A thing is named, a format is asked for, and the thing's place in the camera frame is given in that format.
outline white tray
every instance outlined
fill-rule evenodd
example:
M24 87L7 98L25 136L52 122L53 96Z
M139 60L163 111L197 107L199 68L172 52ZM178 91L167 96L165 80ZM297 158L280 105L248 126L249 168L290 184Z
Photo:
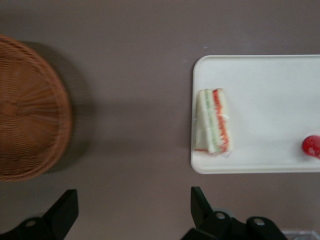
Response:
M234 150L193 151L196 97L223 88ZM320 172L301 144L320 135L320 55L211 55L193 70L191 165L201 174Z

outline wicker basket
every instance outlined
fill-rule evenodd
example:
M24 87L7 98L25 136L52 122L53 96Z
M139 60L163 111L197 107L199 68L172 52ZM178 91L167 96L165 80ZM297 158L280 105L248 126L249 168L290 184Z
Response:
M0 180L40 175L63 155L72 110L55 70L35 51L0 35Z

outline screw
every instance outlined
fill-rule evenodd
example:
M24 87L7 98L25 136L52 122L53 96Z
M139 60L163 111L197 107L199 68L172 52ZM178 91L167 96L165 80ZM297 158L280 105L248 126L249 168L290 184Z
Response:
M225 216L223 213L221 213L221 212L218 212L215 216L216 216L218 219L220 219L220 220L226 218L226 216Z
M254 223L257 224L258 226L264 226L264 225L265 225L265 222L262 221L260 218L255 218L253 221L254 221Z
M29 227L32 227L33 225L36 224L36 221L34 220L31 220L31 221L28 221L26 224L25 224L25 227L26 228L29 228Z

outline gray surface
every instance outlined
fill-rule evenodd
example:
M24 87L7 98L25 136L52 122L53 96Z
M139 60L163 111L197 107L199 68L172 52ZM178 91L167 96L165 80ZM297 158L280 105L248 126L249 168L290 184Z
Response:
M193 227L191 186L241 221L260 215L320 232L319 173L200 175L190 165L195 62L320 54L319 9L318 0L2 1L1 33L57 68L76 119L51 173L0 183L0 232L76 188L67 240L178 240Z

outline red cap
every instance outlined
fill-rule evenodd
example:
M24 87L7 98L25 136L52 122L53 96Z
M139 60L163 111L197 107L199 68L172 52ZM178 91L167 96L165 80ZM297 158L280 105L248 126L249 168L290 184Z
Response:
M302 143L302 150L305 154L320 159L320 136L308 136Z

